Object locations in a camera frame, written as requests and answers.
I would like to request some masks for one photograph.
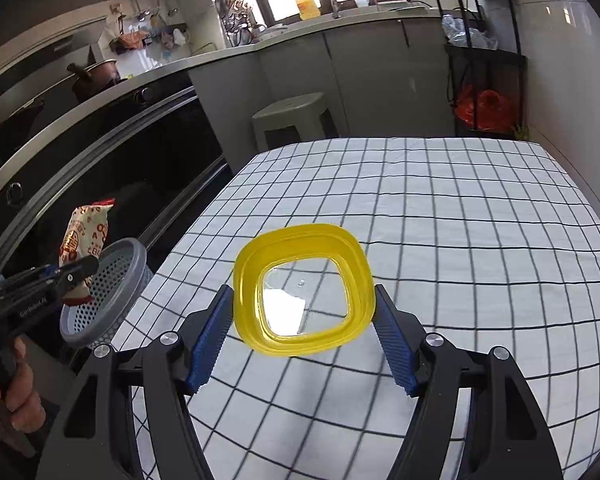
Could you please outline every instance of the gray cabinet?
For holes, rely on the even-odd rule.
[[[224,158],[238,173],[258,154],[251,117],[274,99],[255,52],[189,70]]]
[[[438,20],[361,23],[325,35],[353,137],[453,132]]]
[[[274,101],[323,92],[338,134],[349,137],[349,125],[323,32],[270,46],[258,54]]]

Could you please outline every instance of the yellow bottle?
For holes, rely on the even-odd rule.
[[[315,0],[296,0],[296,5],[302,20],[310,20],[320,16],[320,9],[315,4]]]

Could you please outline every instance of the shelf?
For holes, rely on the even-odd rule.
[[[512,66],[525,66],[526,57],[507,50],[488,50],[486,48],[468,48],[465,46],[445,45],[446,53],[453,57],[464,57],[467,60],[498,63]]]
[[[460,133],[458,137],[465,137],[468,139],[478,138],[478,139],[500,139],[500,140],[516,140],[516,136],[513,132],[484,132],[482,130],[474,130],[472,128],[467,128],[466,126],[460,129]]]

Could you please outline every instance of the blue gripper pad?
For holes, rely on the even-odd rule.
[[[234,320],[234,292],[226,287],[213,308],[203,331],[191,349],[190,372],[187,384],[197,393],[200,386],[208,383],[214,369],[226,333]]]
[[[417,318],[413,314],[398,311],[384,288],[377,285],[373,324],[395,383],[411,395],[418,385],[415,377],[415,355],[405,339],[407,335],[398,325],[396,316],[404,316],[403,321],[411,323],[411,333],[416,339],[424,337],[426,333]]]

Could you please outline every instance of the cabinet handle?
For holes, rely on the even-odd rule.
[[[154,98],[154,91],[149,87],[142,88],[140,90],[136,90],[134,93],[134,101],[139,105],[149,104],[150,101]]]
[[[24,192],[22,190],[22,184],[19,182],[12,182],[7,188],[7,205],[10,207],[18,207],[22,204],[24,198]]]

